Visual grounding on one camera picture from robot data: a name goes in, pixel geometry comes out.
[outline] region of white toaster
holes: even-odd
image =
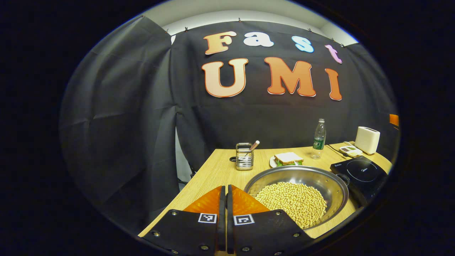
[[[354,145],[367,154],[374,154],[378,149],[380,132],[368,127],[359,126]]]

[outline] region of plastic water bottle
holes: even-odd
[[[324,149],[326,135],[324,122],[324,118],[319,118],[318,126],[314,132],[313,150],[311,152],[311,158],[313,159],[320,159]]]

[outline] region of wooden table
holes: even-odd
[[[331,146],[336,149],[339,149],[340,147],[346,145],[347,144],[345,143],[331,144]],[[235,168],[235,163],[229,161],[230,157],[235,156],[235,149],[216,149],[207,159],[204,165],[194,175],[194,177],[175,197],[175,199],[164,209],[160,215],[158,215],[158,217],[147,228],[145,228],[139,234],[139,236],[143,237],[146,233],[148,233],[170,209],[183,210],[199,197],[203,196],[208,191],[218,186],[224,185],[227,187],[229,184],[232,184],[240,189],[244,189],[248,181],[250,181],[253,176],[271,168],[269,161],[270,158],[275,154],[295,152],[298,156],[303,158],[303,165],[317,167],[326,171],[330,171],[331,164],[351,159],[350,157],[344,157],[340,152],[333,150],[326,145],[324,147],[324,152],[321,159],[314,160],[310,157],[311,149],[312,147],[255,149],[254,168],[252,170],[245,171],[237,170]],[[375,162],[383,170],[385,170],[387,174],[389,173],[392,164],[382,155],[378,153],[374,153],[373,155],[367,155],[363,153],[363,156]],[[345,220],[348,216],[353,214],[356,208],[357,205],[355,201],[349,197],[346,206],[334,218],[321,226],[314,227],[312,229],[306,230],[305,232],[312,238],[321,236]],[[222,255],[228,254],[226,254],[226,252],[217,253],[217,256]]]

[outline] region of induction cooktop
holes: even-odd
[[[358,156],[332,164],[334,174],[349,180],[348,188],[361,206],[366,206],[383,186],[387,173],[376,163],[364,156]]]

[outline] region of orange letter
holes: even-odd
[[[326,68],[325,72],[329,75],[330,80],[330,98],[336,101],[340,101],[342,97],[340,94],[340,87],[338,85],[338,73],[330,68]]]
[[[223,62],[214,61],[202,66],[205,71],[205,89],[207,92],[215,97],[232,97],[243,91],[246,84],[245,79],[245,64],[248,59],[233,59],[229,61],[229,65],[234,67],[234,84],[231,86],[222,86],[220,82],[220,68]]]
[[[311,82],[311,64],[304,61],[295,63],[294,70],[290,70],[281,58],[267,57],[264,59],[270,66],[270,73],[272,74],[272,86],[267,89],[270,94],[283,94],[286,92],[284,87],[281,86],[281,80],[288,91],[293,94],[297,84],[300,82],[300,87],[297,93],[301,96],[316,96]]]
[[[205,54],[213,54],[217,52],[226,51],[229,49],[227,46],[223,46],[223,43],[230,45],[232,43],[231,36],[236,36],[237,33],[234,31],[219,33],[215,35],[209,35],[204,37],[207,40],[208,50],[205,51]]]

